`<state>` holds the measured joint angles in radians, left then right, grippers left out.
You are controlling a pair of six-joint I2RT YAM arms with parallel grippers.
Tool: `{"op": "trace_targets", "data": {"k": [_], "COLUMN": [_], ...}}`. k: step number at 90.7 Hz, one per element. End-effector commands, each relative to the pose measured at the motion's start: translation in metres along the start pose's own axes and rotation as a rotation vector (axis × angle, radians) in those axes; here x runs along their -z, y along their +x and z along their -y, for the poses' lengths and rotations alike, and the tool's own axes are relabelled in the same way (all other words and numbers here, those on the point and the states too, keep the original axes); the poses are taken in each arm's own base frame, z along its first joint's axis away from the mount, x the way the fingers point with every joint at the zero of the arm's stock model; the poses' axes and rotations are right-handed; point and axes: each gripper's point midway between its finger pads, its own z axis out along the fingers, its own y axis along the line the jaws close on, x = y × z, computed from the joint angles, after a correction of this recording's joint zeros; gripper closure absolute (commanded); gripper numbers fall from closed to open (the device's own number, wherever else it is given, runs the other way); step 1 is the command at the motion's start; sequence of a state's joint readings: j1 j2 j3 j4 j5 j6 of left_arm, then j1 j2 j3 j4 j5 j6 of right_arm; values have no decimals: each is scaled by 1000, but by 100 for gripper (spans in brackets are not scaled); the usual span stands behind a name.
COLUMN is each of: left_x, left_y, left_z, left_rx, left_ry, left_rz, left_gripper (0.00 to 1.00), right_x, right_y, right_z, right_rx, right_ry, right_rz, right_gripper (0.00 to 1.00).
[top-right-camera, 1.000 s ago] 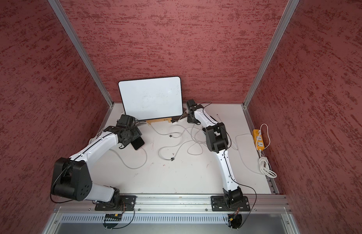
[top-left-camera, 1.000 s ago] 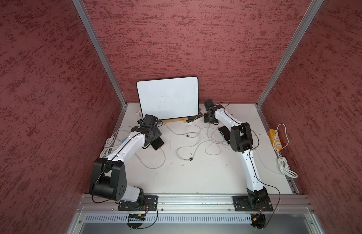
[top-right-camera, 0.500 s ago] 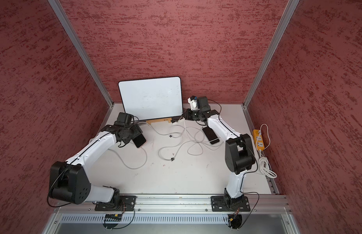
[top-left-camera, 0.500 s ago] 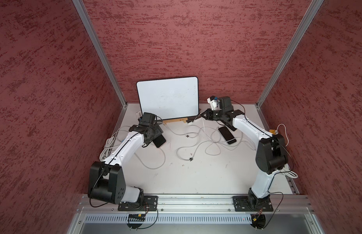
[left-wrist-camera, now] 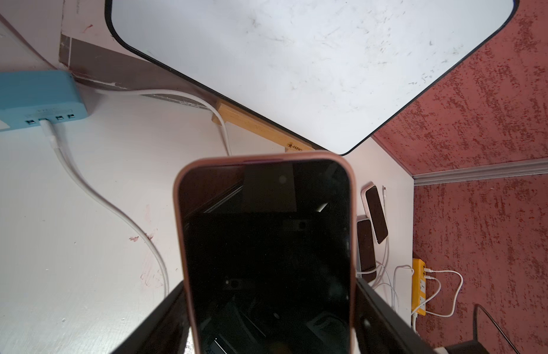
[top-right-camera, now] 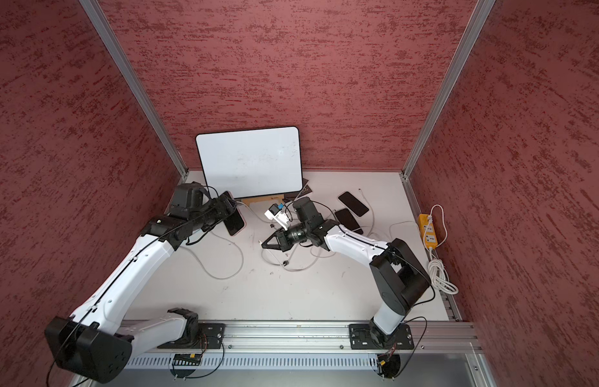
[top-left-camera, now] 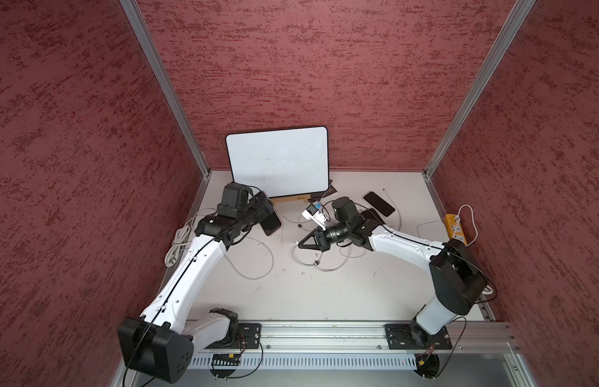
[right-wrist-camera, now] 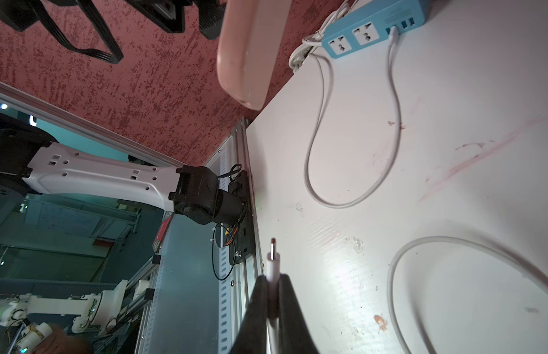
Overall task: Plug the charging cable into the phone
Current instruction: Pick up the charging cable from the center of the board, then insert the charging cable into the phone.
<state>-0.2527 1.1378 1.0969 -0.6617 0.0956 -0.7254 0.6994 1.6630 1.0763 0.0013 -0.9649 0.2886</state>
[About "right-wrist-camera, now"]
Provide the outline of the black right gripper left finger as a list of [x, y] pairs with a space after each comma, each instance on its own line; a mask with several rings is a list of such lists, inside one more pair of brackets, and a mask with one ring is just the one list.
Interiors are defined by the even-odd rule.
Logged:
[[265, 354], [268, 338], [267, 319], [268, 281], [265, 276], [259, 276], [230, 354]]

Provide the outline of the phone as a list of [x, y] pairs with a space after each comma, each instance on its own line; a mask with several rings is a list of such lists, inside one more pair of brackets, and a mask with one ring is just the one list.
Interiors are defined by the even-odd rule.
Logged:
[[291, 1], [226, 2], [216, 70], [219, 84], [247, 109], [263, 109]]

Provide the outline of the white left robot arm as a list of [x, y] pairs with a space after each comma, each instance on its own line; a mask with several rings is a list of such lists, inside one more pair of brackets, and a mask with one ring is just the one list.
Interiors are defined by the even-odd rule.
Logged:
[[[123, 53], [92, 1], [50, 1], [59, 7], [77, 6], [91, 22], [109, 52], [79, 49], [50, 17], [42, 1], [0, 1], [0, 20], [18, 32], [36, 22], [66, 49], [117, 64]], [[185, 30], [184, 7], [199, 10], [200, 32], [219, 37], [226, 4], [219, 1], [126, 1], [167, 32]], [[236, 227], [250, 214], [246, 172], [237, 164], [217, 176], [209, 168], [139, 165], [93, 156], [58, 142], [30, 123], [0, 113], [0, 195], [8, 199], [27, 194], [85, 194], [126, 199], [165, 212], [185, 215], [198, 224]], [[229, 192], [219, 187], [229, 178]]]

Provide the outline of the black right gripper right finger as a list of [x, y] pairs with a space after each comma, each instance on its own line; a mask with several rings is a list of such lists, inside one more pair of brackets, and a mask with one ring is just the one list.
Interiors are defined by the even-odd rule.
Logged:
[[278, 281], [280, 353], [314, 353], [318, 349], [310, 336], [290, 277], [282, 274]]

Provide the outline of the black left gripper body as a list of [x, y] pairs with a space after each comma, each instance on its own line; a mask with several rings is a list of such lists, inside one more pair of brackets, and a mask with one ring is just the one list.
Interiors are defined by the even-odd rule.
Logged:
[[196, 6], [199, 31], [208, 40], [218, 39], [225, 15], [225, 4], [214, 0], [126, 0], [135, 10], [167, 33], [185, 32], [185, 8]]

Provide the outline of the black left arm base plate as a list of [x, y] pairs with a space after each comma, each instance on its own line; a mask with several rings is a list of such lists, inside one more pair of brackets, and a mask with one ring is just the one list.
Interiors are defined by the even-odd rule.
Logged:
[[234, 242], [229, 246], [230, 264], [242, 263], [256, 253], [254, 217], [251, 207], [250, 182], [247, 171], [241, 171], [228, 185], [228, 192], [238, 197], [243, 206], [238, 223], [231, 232]]

